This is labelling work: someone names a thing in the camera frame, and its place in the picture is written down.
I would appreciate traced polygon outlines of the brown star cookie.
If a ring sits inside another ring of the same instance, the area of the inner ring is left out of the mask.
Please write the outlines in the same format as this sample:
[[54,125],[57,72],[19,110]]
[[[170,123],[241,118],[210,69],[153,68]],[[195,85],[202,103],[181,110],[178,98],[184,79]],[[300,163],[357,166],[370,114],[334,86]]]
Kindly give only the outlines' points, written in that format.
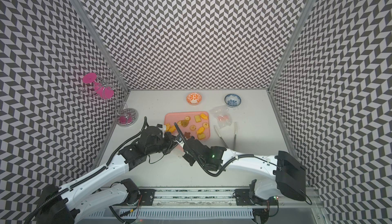
[[190,138],[191,138],[191,133],[190,133],[190,132],[185,132],[185,133],[184,133],[184,137],[185,137],[186,139],[190,139]]

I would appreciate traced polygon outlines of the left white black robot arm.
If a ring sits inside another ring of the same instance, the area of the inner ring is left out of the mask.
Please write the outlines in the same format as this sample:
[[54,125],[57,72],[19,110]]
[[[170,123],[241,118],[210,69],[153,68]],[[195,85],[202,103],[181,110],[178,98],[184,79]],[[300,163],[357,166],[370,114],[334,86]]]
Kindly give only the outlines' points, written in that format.
[[122,203],[138,206],[143,195],[131,179],[123,179],[105,190],[101,187],[143,164],[152,154],[171,153],[184,140],[182,132],[174,136],[164,125],[149,126],[144,121],[141,130],[118,146],[106,163],[60,187],[46,186],[36,209],[24,222],[76,224],[102,208],[112,209]]

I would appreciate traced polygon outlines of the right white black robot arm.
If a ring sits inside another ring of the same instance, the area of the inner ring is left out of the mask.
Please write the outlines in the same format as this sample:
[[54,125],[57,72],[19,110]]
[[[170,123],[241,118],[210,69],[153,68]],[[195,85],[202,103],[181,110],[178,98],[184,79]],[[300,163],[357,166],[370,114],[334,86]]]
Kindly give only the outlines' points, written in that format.
[[278,195],[295,201],[307,200],[305,166],[290,153],[279,151],[276,156],[257,156],[221,146],[208,147],[193,136],[187,139],[177,124],[175,127],[179,133],[177,142],[191,166],[197,163],[212,177],[218,177],[228,169],[255,173],[261,179],[252,181],[250,194],[261,200],[266,201]]

